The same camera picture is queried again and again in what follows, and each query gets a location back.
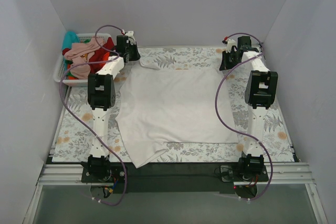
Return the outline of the white t shirt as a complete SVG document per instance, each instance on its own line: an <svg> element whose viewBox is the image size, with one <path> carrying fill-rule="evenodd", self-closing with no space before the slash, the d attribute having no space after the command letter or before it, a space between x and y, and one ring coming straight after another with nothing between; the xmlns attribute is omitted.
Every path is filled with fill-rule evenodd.
<svg viewBox="0 0 336 224"><path fill-rule="evenodd" d="M235 144L237 134L223 75L215 69L154 70L136 64L120 89L116 118L135 167L165 152L164 144Z"/></svg>

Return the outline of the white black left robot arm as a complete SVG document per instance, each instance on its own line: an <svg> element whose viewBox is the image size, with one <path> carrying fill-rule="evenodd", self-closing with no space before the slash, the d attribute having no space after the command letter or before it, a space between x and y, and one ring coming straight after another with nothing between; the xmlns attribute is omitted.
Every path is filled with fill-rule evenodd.
<svg viewBox="0 0 336 224"><path fill-rule="evenodd" d="M112 176L106 146L109 118L116 102L114 79L127 62L140 59L133 31L118 35L112 49L115 53L106 49L106 53L100 57L103 62L96 64L94 72L88 75L88 104L92 109L93 131L96 134L84 167L88 175L100 182L106 182Z"/></svg>

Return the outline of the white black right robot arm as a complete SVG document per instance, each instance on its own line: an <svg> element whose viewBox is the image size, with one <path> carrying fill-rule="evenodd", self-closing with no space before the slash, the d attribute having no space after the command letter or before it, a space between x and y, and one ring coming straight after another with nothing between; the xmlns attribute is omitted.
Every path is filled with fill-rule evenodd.
<svg viewBox="0 0 336 224"><path fill-rule="evenodd" d="M248 181L248 186L269 179L264 158L267 152L262 139L266 115L275 101L278 82L278 74L266 67L262 50L252 46L251 38L252 35L247 33L240 33L237 40L231 39L231 35L225 37L222 43L226 45L226 49L222 52L219 67L220 71L232 71L240 66L250 69L244 93L248 109L248 128L243 136L247 140L232 171L233 177Z"/></svg>

